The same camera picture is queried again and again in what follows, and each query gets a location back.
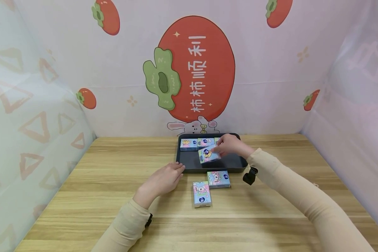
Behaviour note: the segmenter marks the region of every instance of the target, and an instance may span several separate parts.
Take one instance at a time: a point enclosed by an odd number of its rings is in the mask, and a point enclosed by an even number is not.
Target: person
[[[374,251],[338,204],[276,157],[260,148],[254,150],[230,134],[220,138],[213,152],[221,156],[238,154],[251,167],[256,167],[263,183],[281,194],[312,222],[325,252]],[[133,199],[120,209],[92,251],[128,251],[142,236],[150,218],[148,208],[151,203],[175,189],[184,168],[182,164],[170,163],[151,175]]]

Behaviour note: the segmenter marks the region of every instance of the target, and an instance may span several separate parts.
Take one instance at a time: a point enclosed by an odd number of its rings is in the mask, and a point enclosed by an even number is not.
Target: beige sleeve
[[[133,199],[122,206],[118,215],[91,250],[92,252],[126,252],[142,237],[150,213]]]
[[[313,223],[324,251],[374,251],[336,202],[276,157],[259,148],[247,161],[258,169],[258,178],[263,183],[281,194]]]

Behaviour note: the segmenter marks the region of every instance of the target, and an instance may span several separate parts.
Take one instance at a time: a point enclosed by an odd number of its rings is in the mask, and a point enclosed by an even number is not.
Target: wall backdrop
[[[295,133],[364,1],[16,1],[98,136]]]
[[[0,252],[15,249],[93,141],[57,63],[0,1]]]
[[[378,1],[356,16],[302,132],[378,223]]]

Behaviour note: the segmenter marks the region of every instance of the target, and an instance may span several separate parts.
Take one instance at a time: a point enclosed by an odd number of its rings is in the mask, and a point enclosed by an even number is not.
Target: hand
[[[212,151],[219,153],[220,156],[235,153],[247,159],[255,150],[239,140],[236,136],[225,134],[218,140],[217,146],[214,147]]]
[[[133,196],[134,202],[148,209],[155,198],[176,188],[179,180],[183,177],[184,170],[185,165],[178,162],[169,163],[158,169],[136,191]]]

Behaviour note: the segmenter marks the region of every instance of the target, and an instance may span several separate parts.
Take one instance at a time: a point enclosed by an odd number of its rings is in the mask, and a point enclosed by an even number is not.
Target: wooden table
[[[319,185],[378,251],[378,226],[305,136],[241,138]],[[139,185],[175,160],[176,148],[177,138],[96,139],[16,251],[90,251]],[[131,251],[321,251],[311,223],[258,179],[249,186],[231,174],[232,188],[212,190],[213,207],[193,209],[191,184],[205,178],[185,174],[158,198],[151,226]]]

